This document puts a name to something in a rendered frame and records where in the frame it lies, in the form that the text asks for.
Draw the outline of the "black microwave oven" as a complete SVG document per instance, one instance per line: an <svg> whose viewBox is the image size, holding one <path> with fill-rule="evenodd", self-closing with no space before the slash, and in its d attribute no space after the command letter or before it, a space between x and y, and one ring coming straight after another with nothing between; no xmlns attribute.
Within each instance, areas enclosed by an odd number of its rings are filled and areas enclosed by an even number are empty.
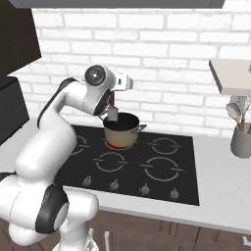
<svg viewBox="0 0 251 251"><path fill-rule="evenodd" d="M0 78L0 145L28 121L19 80L14 76Z"/></svg>

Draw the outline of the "beige wall shelf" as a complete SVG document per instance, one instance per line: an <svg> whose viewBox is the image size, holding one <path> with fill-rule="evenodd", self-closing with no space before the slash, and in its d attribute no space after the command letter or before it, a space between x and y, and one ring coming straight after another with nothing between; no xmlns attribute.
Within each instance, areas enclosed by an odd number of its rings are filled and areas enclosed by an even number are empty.
<svg viewBox="0 0 251 251"><path fill-rule="evenodd" d="M251 96L251 60L211 59L209 67L222 95Z"/></svg>

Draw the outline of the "pale wooden spoon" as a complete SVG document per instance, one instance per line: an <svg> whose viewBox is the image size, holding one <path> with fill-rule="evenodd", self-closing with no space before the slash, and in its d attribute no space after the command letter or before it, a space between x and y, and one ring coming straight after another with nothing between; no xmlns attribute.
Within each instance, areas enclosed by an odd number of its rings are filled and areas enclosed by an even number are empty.
<svg viewBox="0 0 251 251"><path fill-rule="evenodd" d="M241 113L239 107L235 103L228 103L226 105L226 111L228 115L236 122L238 129L240 131L243 131L243 126L241 124Z"/></svg>

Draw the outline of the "grey extractor hood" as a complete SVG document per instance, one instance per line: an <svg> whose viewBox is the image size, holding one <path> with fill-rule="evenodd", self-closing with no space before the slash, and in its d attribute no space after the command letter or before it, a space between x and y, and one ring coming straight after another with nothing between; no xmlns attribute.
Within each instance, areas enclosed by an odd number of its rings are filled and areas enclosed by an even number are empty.
<svg viewBox="0 0 251 251"><path fill-rule="evenodd" d="M221 9L226 0L8 0L25 8Z"/></svg>

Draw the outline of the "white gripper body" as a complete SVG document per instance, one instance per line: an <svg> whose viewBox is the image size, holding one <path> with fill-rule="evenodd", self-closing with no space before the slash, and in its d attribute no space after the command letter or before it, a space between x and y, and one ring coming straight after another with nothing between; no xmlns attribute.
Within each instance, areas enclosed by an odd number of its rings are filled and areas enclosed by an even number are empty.
<svg viewBox="0 0 251 251"><path fill-rule="evenodd" d="M128 75L121 76L122 91L131 90L133 88L133 80Z"/></svg>

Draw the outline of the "black hob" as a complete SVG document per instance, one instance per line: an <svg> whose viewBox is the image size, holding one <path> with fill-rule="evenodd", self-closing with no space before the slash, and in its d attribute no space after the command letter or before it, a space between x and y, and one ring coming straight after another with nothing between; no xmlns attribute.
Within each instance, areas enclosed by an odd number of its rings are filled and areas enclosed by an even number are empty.
<svg viewBox="0 0 251 251"><path fill-rule="evenodd" d="M110 146L100 127L76 125L77 145L56 175L55 182L134 197L181 204L199 204L193 138L183 135L141 132L126 149ZM82 181L91 176L90 186ZM110 184L117 180L119 189ZM150 192L139 189L147 184ZM176 189L177 199L170 196Z"/></svg>

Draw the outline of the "brown base cupboard door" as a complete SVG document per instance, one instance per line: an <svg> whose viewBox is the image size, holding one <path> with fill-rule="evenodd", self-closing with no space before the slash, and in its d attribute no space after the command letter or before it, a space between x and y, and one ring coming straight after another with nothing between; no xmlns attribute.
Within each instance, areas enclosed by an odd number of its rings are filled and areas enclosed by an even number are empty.
<svg viewBox="0 0 251 251"><path fill-rule="evenodd" d="M180 251L251 251L243 245L240 233L170 223L168 234L180 245Z"/></svg>
<svg viewBox="0 0 251 251"><path fill-rule="evenodd" d="M100 251L105 251L105 231L110 232L111 251L164 251L167 248L158 220L99 211L87 225L94 229Z"/></svg>

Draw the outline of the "metal whisk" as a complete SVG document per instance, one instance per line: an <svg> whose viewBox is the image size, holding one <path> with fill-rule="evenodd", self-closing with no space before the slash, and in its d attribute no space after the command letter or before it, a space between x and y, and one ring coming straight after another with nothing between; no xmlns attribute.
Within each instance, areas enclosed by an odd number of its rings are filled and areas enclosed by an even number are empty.
<svg viewBox="0 0 251 251"><path fill-rule="evenodd" d="M241 113L241 125L245 126L245 114L251 106L251 96L239 96L238 106Z"/></svg>

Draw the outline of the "grey utensil holder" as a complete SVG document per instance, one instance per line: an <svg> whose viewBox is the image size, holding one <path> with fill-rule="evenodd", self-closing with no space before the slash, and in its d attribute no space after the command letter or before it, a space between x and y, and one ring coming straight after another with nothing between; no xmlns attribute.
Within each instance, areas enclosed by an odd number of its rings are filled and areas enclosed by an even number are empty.
<svg viewBox="0 0 251 251"><path fill-rule="evenodd" d="M240 131L238 126L233 131L230 150L236 157L247 159L251 157L251 124L245 123L244 130Z"/></svg>

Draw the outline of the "dark wall cupboard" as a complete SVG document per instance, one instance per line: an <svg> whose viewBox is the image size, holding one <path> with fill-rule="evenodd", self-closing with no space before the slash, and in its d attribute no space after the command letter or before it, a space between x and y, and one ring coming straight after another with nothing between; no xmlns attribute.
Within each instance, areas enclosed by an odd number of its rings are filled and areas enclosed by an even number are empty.
<svg viewBox="0 0 251 251"><path fill-rule="evenodd" d="M41 58L31 9L0 0L0 77Z"/></svg>

